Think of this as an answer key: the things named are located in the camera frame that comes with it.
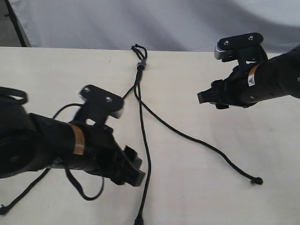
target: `white backdrop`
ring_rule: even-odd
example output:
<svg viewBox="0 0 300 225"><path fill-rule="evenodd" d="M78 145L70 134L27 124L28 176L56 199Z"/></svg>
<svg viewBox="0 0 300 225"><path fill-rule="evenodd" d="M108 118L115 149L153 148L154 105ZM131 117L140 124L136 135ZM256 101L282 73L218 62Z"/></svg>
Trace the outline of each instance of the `white backdrop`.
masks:
<svg viewBox="0 0 300 225"><path fill-rule="evenodd" d="M297 0L10 0L32 46L212 51L260 32L269 52L300 42Z"/></svg>

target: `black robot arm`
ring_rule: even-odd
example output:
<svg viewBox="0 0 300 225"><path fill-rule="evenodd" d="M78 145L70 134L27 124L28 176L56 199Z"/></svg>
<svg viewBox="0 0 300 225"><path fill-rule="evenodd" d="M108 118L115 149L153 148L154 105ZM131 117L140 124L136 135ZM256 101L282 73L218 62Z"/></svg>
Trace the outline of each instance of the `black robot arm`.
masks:
<svg viewBox="0 0 300 225"><path fill-rule="evenodd" d="M259 33L221 39L215 58L223 62L237 60L239 65L228 78L216 80L210 89L198 93L199 102L226 109L230 105L247 108L286 95L300 98L300 45L268 59L262 41Z"/></svg>
<svg viewBox="0 0 300 225"><path fill-rule="evenodd" d="M120 117L123 99L93 85L80 94L85 103L65 123L27 114L22 107L27 102L25 92L0 88L0 178L67 168L110 178L117 185L141 185L142 160L132 148L122 150L113 129L105 124L109 115ZM88 125L87 119L95 124Z"/></svg>

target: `white curtain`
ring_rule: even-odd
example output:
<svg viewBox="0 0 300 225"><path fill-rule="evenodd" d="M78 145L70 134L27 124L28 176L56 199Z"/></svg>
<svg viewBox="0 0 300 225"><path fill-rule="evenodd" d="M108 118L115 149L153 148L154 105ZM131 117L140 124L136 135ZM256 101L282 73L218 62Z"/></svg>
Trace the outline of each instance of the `white curtain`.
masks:
<svg viewBox="0 0 300 225"><path fill-rule="evenodd" d="M269 52L300 42L298 0L10 0L34 47L213 51L259 32Z"/></svg>

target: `white table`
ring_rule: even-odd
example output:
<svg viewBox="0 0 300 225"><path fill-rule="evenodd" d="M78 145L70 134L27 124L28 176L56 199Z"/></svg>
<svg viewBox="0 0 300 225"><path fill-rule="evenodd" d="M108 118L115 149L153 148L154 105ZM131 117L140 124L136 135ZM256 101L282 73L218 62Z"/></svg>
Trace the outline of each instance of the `white table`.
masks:
<svg viewBox="0 0 300 225"><path fill-rule="evenodd" d="M132 85L137 63L131 51L0 48L0 85L24 90L28 112L52 116L81 102L78 91L94 84L122 96ZM212 53L149 52L142 80L144 102L179 130L223 150L246 172L264 179L253 186L219 155L174 134L147 112L145 126L153 172L144 209L148 225L278 225L300 220L300 101L282 97L242 109L216 110L198 103L197 93L226 78L235 65ZM70 120L76 108L59 120ZM147 169L138 103L126 100L119 119L110 118L117 142L135 149ZM88 195L100 178L74 172ZM39 172L0 180L0 203L8 204ZM83 200L64 171L52 170L5 217L4 225L132 225L142 187L116 186L106 179L103 195Z"/></svg>

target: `white tabletop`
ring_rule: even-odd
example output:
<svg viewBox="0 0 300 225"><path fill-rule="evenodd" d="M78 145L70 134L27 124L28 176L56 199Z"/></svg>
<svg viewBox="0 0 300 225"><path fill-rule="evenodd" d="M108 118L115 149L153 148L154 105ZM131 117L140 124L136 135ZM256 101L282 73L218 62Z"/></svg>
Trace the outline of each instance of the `white tabletop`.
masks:
<svg viewBox="0 0 300 225"><path fill-rule="evenodd" d="M28 112L51 117L61 106L81 102L78 91L93 84L122 96L133 84L138 62L131 51L0 48L0 86L26 91ZM218 148L238 166L264 179L262 186L235 172L218 154L185 140L147 112L145 126L152 177L144 219L148 225L299 224L300 101L282 97L248 109L216 110L198 103L197 93L226 78L235 62L213 53L149 52L142 97L160 117ZM59 120L70 120L76 108ZM138 103L130 96L119 120L110 118L116 141L135 149L147 170ZM40 173L0 180L7 205ZM86 194L100 178L74 172ZM133 225L143 186L117 186L106 179L103 195L83 200L64 171L52 170L9 214L4 225Z"/></svg>

